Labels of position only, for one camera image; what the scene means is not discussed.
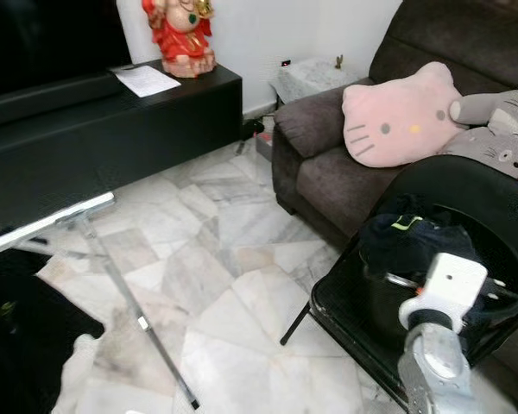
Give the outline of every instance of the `white paper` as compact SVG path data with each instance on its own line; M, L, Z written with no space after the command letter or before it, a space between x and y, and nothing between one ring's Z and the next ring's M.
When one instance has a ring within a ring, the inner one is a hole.
M134 69L115 69L113 73L138 97L149 97L155 93L180 86L180 82L150 66L138 66Z

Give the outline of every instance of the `brown sofa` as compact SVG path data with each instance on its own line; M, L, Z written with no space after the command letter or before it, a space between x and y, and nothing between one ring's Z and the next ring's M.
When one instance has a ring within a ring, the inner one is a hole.
M433 60L451 69L463 95L518 89L518 11L483 0L404 0L369 77L358 83L404 78ZM401 170L368 168L348 155L343 90L282 107L275 115L273 149L279 204L339 247ZM482 369L518 400L518 330Z

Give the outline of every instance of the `sofa armrest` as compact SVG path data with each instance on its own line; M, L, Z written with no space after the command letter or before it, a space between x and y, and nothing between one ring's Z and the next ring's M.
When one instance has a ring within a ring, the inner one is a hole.
M353 85L373 85L370 78ZM275 123L303 158L311 158L344 143L342 103L347 86L304 97L283 106Z

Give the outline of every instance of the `black chair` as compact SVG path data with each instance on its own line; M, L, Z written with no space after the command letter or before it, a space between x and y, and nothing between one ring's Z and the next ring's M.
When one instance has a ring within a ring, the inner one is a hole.
M490 274L518 293L518 180L474 160L435 156L407 167L372 210L401 194L422 196L449 210L469 232ZM397 371L406 332L396 310L414 293L377 285L363 276L354 236L336 265L313 288L309 303L281 339L285 345L310 314L403 408L407 396ZM518 302L502 301L499 323L480 323L461 333L472 366L499 348L518 328Z

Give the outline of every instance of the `sofa cushion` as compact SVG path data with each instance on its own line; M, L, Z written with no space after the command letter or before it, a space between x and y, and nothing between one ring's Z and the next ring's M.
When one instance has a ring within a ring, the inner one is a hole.
M373 85L364 78L353 85ZM275 114L277 128L303 158L311 158L344 142L344 89L332 89L283 106Z
M401 169L363 166L342 145L301 164L297 191L351 237Z

